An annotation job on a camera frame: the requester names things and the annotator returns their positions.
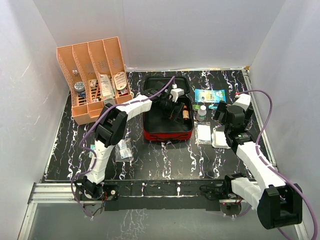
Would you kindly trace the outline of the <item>white bottle green label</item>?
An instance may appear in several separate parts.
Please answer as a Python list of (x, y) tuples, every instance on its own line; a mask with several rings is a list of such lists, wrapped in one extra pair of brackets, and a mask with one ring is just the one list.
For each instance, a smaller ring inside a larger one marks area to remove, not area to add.
[(206, 119), (207, 114), (207, 107), (205, 105), (201, 105), (200, 108), (197, 110), (196, 120), (197, 121), (204, 121)]

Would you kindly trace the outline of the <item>white gauze pad pack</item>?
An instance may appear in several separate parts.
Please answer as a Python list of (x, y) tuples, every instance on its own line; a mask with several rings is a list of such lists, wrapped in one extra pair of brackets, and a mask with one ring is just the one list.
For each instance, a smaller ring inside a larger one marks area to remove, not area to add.
[(230, 149), (223, 131), (214, 131), (211, 134), (212, 147), (217, 149)]

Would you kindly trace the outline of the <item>clear bag of plasters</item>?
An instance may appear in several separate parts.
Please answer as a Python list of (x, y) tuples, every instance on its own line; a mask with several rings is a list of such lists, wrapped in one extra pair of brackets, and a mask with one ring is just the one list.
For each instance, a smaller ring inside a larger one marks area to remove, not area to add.
[(115, 161), (116, 162), (130, 162), (134, 159), (131, 139), (126, 138), (119, 141), (115, 146)]

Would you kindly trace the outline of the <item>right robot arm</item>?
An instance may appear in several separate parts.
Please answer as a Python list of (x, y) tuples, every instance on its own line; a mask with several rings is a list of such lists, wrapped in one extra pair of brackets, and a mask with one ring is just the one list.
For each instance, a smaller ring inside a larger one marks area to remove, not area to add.
[(264, 156), (256, 147), (252, 135), (246, 130), (253, 108), (248, 105), (227, 104), (221, 101), (214, 114), (214, 120), (224, 126), (224, 131), (215, 132), (220, 141), (218, 147), (226, 144), (249, 168), (257, 184), (253, 184), (242, 173), (225, 176), (223, 194), (233, 199), (237, 195), (246, 200), (256, 211), (262, 226), (269, 230), (302, 222), (303, 200), (298, 194), (300, 187), (290, 186), (264, 164)]

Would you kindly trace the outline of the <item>blue cotton swab bag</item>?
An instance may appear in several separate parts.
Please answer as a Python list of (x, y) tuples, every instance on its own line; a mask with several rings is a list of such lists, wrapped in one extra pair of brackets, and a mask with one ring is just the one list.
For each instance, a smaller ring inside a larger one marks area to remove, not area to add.
[(209, 90), (209, 89), (196, 89), (195, 101), (197, 103), (219, 103), (220, 101), (226, 101), (225, 90)]

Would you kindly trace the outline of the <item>teal bandage packet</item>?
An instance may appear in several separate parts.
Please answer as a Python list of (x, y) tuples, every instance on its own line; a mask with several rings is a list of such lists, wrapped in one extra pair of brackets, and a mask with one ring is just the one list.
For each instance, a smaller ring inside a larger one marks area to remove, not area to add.
[(90, 145), (90, 151), (89, 151), (89, 157), (92, 158), (96, 155), (96, 151), (95, 151), (95, 145), (91, 144)]

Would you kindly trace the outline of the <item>green wind oil box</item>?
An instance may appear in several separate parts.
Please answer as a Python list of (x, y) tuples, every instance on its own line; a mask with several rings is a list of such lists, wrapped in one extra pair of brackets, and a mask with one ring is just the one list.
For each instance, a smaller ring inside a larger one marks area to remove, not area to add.
[(193, 104), (193, 105), (192, 105), (192, 109), (193, 109), (194, 111), (197, 111), (197, 110), (199, 110), (200, 108), (201, 108), (201, 106), (198, 105), (198, 104)]

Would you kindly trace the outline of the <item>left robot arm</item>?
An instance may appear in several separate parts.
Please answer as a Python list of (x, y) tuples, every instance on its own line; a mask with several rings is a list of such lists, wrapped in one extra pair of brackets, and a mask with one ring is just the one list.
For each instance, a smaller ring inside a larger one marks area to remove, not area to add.
[(105, 104), (97, 121), (80, 141), (83, 143), (94, 132), (94, 149), (83, 147), (92, 154), (89, 168), (80, 173), (83, 176), (80, 185), (76, 183), (78, 175), (71, 181), (87, 198), (97, 200), (102, 197), (106, 166), (114, 147), (123, 138), (127, 121), (150, 111), (152, 105), (159, 107), (171, 121), (178, 119), (184, 108), (184, 104), (179, 103), (178, 99), (185, 95), (185, 90), (177, 86), (174, 76), (166, 84), (160, 81), (156, 84), (160, 89), (146, 89), (124, 103)]

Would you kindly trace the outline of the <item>red black medicine case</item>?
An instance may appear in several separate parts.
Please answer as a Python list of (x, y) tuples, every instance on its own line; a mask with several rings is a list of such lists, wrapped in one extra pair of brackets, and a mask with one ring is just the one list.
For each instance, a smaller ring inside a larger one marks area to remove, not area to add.
[(152, 106), (143, 114), (144, 137), (152, 142), (185, 141), (194, 129), (189, 81), (175, 77), (172, 83), (152, 100)]

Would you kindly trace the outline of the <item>gauze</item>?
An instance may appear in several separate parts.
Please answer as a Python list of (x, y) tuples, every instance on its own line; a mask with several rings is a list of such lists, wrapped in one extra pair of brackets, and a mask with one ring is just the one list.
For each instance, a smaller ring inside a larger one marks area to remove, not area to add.
[(210, 122), (196, 121), (195, 127), (195, 143), (197, 145), (211, 145), (211, 124)]

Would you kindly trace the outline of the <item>brown bottle orange cap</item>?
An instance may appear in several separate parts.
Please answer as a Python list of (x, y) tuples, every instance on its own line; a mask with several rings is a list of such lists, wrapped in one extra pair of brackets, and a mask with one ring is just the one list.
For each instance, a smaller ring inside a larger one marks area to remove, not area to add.
[(183, 118), (184, 121), (190, 120), (189, 110), (188, 110), (186, 105), (183, 106), (182, 118)]

